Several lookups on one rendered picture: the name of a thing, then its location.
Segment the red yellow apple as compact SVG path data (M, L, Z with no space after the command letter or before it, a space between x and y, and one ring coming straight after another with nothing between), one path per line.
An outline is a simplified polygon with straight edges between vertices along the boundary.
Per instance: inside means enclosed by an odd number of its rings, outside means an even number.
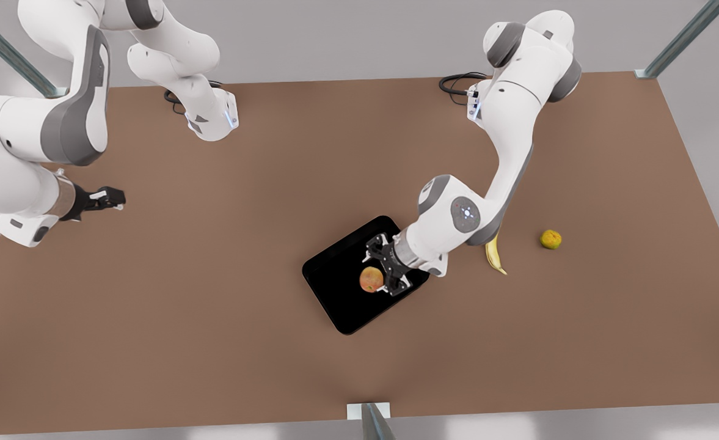
M384 273L373 266L365 267L360 273L359 282L365 292L378 292L385 286Z

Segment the black storage box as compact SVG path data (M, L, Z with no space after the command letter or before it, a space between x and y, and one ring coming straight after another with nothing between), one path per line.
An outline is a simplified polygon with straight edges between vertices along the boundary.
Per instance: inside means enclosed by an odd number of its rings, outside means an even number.
M400 295L391 296L384 291L371 293L362 289L362 270L366 267L382 269L381 263L375 259L362 261L367 241L380 233L390 238L399 232L400 228L390 217L381 215L304 262L303 278L332 324L342 334L353 334L428 281L429 273L415 269L406 275L412 286Z

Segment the yellow banana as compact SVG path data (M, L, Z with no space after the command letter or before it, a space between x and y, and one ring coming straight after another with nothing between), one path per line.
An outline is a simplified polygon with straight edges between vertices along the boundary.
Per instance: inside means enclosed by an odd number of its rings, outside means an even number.
M502 267L501 259L498 253L498 235L499 233L496 233L494 237L484 245L486 259L494 270L507 275L507 272Z

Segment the silver frame post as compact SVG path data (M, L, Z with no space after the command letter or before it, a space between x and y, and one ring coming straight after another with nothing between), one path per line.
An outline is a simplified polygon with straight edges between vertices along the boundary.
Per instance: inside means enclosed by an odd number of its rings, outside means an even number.
M347 420L362 421L362 440L398 440L390 428L390 403L349 403Z
M719 0L707 0L679 33L645 68L634 70L636 79L656 79L719 17Z
M0 59L15 70L30 86L45 98L59 98L68 93L67 87L57 87L37 70L10 42L0 34Z

